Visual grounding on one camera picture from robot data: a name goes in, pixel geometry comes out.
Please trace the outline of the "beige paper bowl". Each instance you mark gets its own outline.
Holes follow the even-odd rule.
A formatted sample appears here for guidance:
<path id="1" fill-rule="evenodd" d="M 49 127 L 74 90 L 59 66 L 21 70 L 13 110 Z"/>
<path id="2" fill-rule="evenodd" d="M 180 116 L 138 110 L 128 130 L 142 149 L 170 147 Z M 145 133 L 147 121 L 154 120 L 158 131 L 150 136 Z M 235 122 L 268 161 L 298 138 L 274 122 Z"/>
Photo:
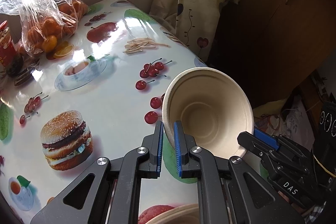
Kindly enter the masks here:
<path id="1" fill-rule="evenodd" d="M 185 134 L 217 157 L 243 157 L 238 144 L 241 132 L 252 133 L 253 112 L 242 88 L 216 69 L 197 67 L 177 75 L 169 84 L 162 106 L 165 134 L 174 145 L 174 123 L 182 123 Z"/>
<path id="2" fill-rule="evenodd" d="M 197 203 L 182 205 L 157 215 L 147 224 L 196 223 L 199 224 L 199 206 Z"/>

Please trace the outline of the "fruit print tablecloth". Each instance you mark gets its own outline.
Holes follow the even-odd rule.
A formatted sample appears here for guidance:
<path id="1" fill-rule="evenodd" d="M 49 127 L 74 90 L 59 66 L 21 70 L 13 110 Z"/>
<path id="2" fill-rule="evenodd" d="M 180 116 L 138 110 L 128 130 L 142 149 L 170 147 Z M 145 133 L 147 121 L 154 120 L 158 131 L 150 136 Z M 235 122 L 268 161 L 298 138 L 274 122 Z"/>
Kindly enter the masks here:
<path id="1" fill-rule="evenodd" d="M 150 100 L 171 81 L 203 62 L 174 35 L 126 0 L 91 7 L 65 44 L 61 58 L 41 59 L 30 82 L 8 83 L 1 93 L 2 212 L 30 223 L 98 157 L 115 159 L 154 131 L 161 109 Z M 93 151 L 79 164 L 52 169 L 41 130 L 76 110 L 89 127 Z"/>

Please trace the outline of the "red label jar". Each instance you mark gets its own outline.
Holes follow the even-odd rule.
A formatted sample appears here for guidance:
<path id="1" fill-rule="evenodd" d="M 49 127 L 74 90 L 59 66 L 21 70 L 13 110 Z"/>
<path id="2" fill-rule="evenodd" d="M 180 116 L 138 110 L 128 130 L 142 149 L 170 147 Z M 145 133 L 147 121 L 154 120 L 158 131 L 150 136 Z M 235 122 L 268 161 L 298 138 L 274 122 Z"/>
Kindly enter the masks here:
<path id="1" fill-rule="evenodd" d="M 16 50 L 7 20 L 1 23 L 1 64 L 9 77 L 17 76 L 23 67 L 23 57 Z"/>

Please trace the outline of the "plastic bag of oranges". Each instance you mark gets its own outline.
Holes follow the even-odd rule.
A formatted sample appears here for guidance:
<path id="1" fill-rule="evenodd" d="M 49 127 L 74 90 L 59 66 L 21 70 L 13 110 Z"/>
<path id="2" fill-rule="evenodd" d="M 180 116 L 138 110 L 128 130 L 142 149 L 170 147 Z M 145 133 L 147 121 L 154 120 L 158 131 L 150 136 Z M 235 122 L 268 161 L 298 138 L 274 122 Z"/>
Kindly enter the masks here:
<path id="1" fill-rule="evenodd" d="M 1 0 L 1 13 L 20 17 L 22 46 L 30 55 L 53 51 L 72 36 L 88 6 L 82 0 Z"/>

